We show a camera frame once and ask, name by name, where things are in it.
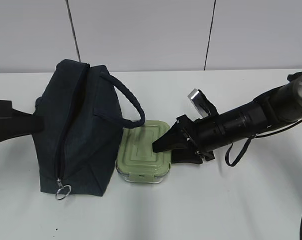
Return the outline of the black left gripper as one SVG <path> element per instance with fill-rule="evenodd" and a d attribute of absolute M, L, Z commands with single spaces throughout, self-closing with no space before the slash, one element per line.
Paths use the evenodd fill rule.
<path fill-rule="evenodd" d="M 0 100 L 0 142 L 43 131 L 43 117 L 15 110 L 12 101 Z"/>

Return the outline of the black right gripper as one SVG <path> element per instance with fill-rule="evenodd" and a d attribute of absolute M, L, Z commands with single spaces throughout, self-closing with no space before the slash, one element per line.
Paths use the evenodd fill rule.
<path fill-rule="evenodd" d="M 152 143 L 153 152 L 172 150 L 172 164 L 196 164 L 215 159 L 213 151 L 200 146 L 195 123 L 186 115 L 177 118 L 173 126 L 159 139 Z"/>

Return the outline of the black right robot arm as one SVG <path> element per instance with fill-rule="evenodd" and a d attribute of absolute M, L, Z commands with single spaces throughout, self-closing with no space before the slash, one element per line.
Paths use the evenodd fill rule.
<path fill-rule="evenodd" d="M 232 147 L 245 139 L 234 161 L 230 161 L 229 152 L 225 154 L 226 164 L 234 167 L 253 139 L 275 135 L 302 123 L 302 72 L 290 74 L 287 79 L 287 84 L 222 114 L 201 90 L 193 89 L 188 98 L 202 117 L 195 121 L 186 115 L 178 117 L 173 126 L 153 142 L 153 152 L 171 151 L 173 164 L 200 165 L 215 159 L 214 150 Z"/>

